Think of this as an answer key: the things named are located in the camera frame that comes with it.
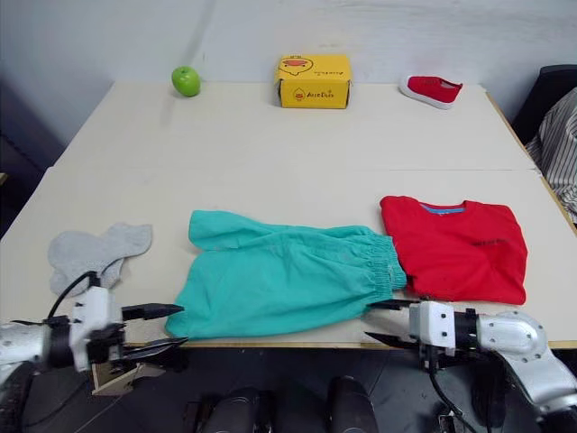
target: teal shorts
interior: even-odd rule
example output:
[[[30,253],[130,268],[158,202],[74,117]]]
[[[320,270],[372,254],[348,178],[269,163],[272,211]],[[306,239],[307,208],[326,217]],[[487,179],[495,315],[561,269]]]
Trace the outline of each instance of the teal shorts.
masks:
[[[193,212],[192,263],[173,336],[272,336],[359,317],[407,277],[392,239],[365,226],[273,226],[229,212]]]

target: yellow box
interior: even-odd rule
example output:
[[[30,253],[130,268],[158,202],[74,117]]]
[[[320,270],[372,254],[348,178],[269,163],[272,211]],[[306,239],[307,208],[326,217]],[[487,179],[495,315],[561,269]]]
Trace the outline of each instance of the yellow box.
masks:
[[[288,108],[346,108],[351,91],[346,56],[285,56],[276,73],[280,104]]]

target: red sneaker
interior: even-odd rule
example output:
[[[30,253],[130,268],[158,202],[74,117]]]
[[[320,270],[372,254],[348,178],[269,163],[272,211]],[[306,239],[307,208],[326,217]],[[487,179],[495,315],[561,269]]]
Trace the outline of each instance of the red sneaker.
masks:
[[[454,84],[439,77],[409,76],[400,83],[398,89],[406,97],[448,110],[462,87],[463,84]]]

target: table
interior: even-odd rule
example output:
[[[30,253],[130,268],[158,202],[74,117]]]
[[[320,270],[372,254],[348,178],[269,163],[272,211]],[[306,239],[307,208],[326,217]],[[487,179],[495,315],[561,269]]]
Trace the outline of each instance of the table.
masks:
[[[467,198],[510,206],[529,250],[521,309],[545,326],[551,346],[574,345],[577,237],[482,88],[465,88],[449,112],[386,85],[356,86],[344,111],[281,109],[266,102],[267,89],[211,84],[198,109],[202,99],[174,98],[162,85],[116,84],[0,244],[0,319],[46,315],[55,298],[46,252],[64,230],[100,234],[119,221],[152,224],[150,251],[125,262],[114,293],[121,305],[172,302],[198,253],[187,238],[193,209],[380,232],[380,198],[409,195],[429,203]],[[411,116],[433,131],[400,128]],[[467,134],[454,131],[461,124]],[[456,307],[465,305],[488,313],[511,309],[480,302]],[[380,347],[364,331],[398,332],[403,318],[372,311],[303,333],[188,344]],[[163,321],[133,322],[127,336],[134,343],[163,337]]]

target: apple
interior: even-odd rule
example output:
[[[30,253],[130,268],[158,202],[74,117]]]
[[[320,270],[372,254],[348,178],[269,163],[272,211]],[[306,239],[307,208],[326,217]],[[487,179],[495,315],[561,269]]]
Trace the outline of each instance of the apple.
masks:
[[[200,92],[200,77],[189,66],[179,66],[172,71],[172,85],[185,97],[194,97]]]

